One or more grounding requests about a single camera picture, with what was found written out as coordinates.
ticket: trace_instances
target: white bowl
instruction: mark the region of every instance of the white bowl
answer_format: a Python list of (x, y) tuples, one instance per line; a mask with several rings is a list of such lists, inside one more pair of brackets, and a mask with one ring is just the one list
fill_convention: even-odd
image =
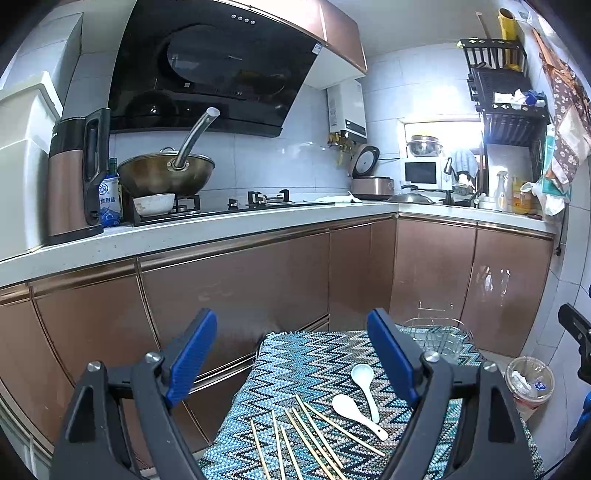
[(135, 209), (142, 217), (163, 215), (174, 207), (174, 193), (159, 193), (134, 199)]

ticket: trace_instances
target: water heater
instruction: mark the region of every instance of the water heater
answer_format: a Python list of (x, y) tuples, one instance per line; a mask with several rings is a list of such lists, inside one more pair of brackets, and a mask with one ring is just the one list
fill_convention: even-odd
[(356, 143), (367, 142), (361, 84), (345, 80), (327, 89), (330, 132)]

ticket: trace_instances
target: microwave door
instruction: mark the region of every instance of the microwave door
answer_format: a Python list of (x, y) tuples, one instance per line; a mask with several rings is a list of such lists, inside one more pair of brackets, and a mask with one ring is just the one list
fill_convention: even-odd
[(411, 183), (423, 190), (439, 190), (441, 188), (441, 168), (438, 159), (414, 159), (402, 162), (402, 178), (404, 184)]

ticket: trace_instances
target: kettle handle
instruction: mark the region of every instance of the kettle handle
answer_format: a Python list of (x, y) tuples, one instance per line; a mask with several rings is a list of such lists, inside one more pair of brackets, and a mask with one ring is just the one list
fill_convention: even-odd
[(98, 188), (108, 170), (110, 125), (111, 110), (109, 108), (101, 108), (86, 117), (82, 174), (84, 212), (89, 225), (96, 225), (100, 221)]

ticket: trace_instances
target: blue gripper pad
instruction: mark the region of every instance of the blue gripper pad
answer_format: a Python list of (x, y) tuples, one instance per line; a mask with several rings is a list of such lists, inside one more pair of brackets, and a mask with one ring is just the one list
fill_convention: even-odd
[[(405, 400), (410, 408), (416, 407), (420, 399), (416, 387), (421, 383), (421, 375), (419, 374), (421, 371), (421, 348), (412, 337), (398, 330), (383, 309), (370, 312), (367, 328), (369, 339), (378, 354), (379, 361), (384, 367), (394, 393)], [(392, 329), (395, 329), (400, 335), (404, 335), (399, 340), (403, 343), (403, 347), (405, 347), (409, 355), (416, 356), (416, 359), (413, 358), (414, 365), (407, 358), (396, 338), (394, 338)]]
[(170, 367), (170, 381), (164, 398), (170, 408), (186, 398), (193, 386), (209, 349), (213, 345), (217, 332), (217, 317), (211, 310), (202, 310), (197, 314), (180, 341), (184, 347), (176, 355)]

